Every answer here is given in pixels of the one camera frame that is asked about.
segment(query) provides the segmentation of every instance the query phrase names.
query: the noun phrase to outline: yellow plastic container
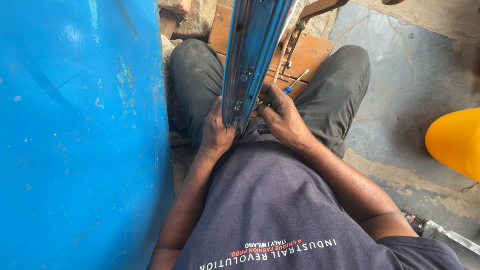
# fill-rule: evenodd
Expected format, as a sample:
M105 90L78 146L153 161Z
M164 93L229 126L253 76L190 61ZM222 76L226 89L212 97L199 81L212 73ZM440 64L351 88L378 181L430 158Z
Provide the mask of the yellow plastic container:
M445 166L480 182L480 108L435 120L425 135L425 146Z

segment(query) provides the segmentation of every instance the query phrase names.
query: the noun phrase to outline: stone floor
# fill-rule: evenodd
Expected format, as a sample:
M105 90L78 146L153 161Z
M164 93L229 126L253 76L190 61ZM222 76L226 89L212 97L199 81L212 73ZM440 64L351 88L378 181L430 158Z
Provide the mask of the stone floor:
M300 0L295 14L314 1ZM424 145L435 119L480 106L480 6L475 0L460 0L471 8L446 0L410 1L382 6L380 0L353 0L310 20L306 31L335 42L333 53L354 44L370 56L370 86L347 136L344 160L399 207L480 244L480 184L437 162ZM175 142L185 137L184 131L174 134ZM175 191L194 155L191 145L172 146Z

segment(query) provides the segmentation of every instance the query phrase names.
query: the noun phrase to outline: lap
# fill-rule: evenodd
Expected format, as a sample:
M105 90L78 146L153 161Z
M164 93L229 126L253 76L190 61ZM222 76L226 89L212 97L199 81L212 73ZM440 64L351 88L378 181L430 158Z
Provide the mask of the lap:
M198 150L204 119L222 94L222 62L209 45L188 39L172 51L170 70L180 109ZM325 60L294 101L312 134L341 158L346 148L343 140L365 96L369 79L368 53L358 46L343 46Z

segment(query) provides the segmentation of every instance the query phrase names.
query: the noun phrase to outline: blue screwdriver handle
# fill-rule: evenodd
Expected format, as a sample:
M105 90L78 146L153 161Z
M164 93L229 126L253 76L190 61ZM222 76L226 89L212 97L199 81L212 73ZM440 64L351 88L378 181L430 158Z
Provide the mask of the blue screwdriver handle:
M290 93L291 91L292 91L292 87L291 87L291 86L287 86L287 88L285 88L285 90L283 90L283 92L284 92L285 94L287 94L287 95L288 95L288 93Z

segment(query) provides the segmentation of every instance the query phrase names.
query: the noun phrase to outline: blue plastic drum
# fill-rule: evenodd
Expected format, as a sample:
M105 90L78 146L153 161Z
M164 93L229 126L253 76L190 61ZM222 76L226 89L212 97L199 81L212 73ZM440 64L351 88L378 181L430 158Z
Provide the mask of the blue plastic drum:
M0 269L145 270L173 200L156 1L0 7Z

